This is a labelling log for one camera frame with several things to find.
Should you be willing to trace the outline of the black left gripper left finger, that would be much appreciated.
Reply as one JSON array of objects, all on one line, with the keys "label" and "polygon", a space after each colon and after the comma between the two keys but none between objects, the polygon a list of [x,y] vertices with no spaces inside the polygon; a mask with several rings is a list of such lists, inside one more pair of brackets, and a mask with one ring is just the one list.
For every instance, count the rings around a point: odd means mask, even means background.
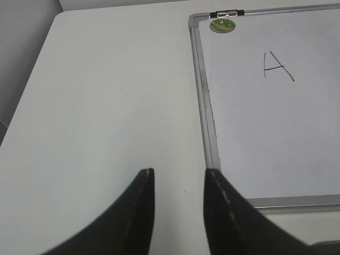
[{"label": "black left gripper left finger", "polygon": [[155,173],[138,172],[91,224],[47,254],[148,254],[155,219]]}]

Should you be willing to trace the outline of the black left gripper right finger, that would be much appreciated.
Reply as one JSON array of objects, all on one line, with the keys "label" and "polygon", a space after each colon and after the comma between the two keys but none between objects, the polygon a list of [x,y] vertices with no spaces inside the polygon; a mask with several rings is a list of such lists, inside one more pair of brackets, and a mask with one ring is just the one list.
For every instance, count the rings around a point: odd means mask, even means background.
[{"label": "black left gripper right finger", "polygon": [[272,223],[217,169],[206,169],[203,218],[211,254],[339,254],[339,242],[306,245]]}]

